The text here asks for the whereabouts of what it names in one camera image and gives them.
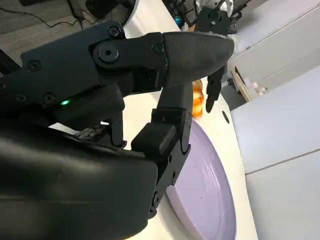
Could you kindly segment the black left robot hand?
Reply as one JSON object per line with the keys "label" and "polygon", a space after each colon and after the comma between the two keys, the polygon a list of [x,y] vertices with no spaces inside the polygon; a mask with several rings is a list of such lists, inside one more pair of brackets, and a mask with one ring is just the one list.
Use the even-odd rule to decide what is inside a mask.
{"label": "black left robot hand", "polygon": [[[226,11],[204,7],[198,14],[194,31],[212,32],[214,34],[227,36],[230,30],[230,23],[231,21]],[[205,103],[207,113],[211,112],[215,101],[219,98],[222,89],[222,78],[226,70],[227,66],[224,65],[207,77],[207,99]]]}

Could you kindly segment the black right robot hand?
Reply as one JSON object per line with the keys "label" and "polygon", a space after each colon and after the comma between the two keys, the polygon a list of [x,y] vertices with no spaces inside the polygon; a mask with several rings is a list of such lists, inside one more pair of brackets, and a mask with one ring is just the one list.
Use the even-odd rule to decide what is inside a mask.
{"label": "black right robot hand", "polygon": [[106,21],[21,55],[0,79],[0,237],[123,240],[141,232],[191,150],[193,81],[234,41],[126,38]]}

